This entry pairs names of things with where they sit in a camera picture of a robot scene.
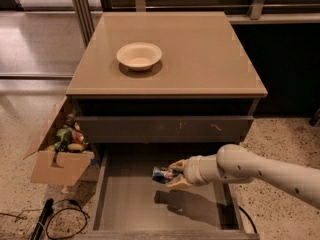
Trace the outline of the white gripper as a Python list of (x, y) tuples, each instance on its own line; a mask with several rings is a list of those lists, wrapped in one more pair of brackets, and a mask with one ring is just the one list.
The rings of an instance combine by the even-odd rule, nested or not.
[(193, 186), (206, 185), (207, 181), (204, 177), (207, 161), (203, 156), (192, 156), (188, 160), (181, 159), (169, 165), (172, 171), (183, 173), (171, 180), (166, 186), (173, 190), (181, 190)]

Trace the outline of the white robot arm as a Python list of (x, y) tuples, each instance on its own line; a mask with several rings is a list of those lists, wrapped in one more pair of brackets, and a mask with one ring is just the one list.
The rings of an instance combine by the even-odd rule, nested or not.
[(185, 189), (213, 182), (239, 183), (262, 180), (309, 205), (320, 208), (320, 170), (267, 159), (247, 149), (227, 144), (215, 155), (192, 156), (169, 166), (180, 172), (167, 186)]

